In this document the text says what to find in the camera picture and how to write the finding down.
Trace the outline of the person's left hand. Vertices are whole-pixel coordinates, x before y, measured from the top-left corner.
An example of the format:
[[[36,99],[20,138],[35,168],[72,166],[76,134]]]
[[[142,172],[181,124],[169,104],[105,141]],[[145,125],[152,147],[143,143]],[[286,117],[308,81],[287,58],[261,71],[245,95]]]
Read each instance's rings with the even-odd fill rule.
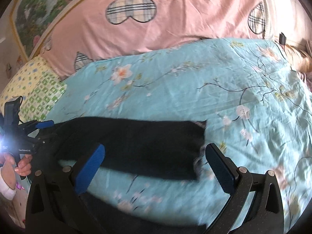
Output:
[[[13,178],[15,173],[20,176],[28,176],[31,174],[31,161],[32,155],[24,155],[24,157],[16,164],[14,157],[8,153],[1,153],[1,165],[3,165],[2,175],[3,178]]]

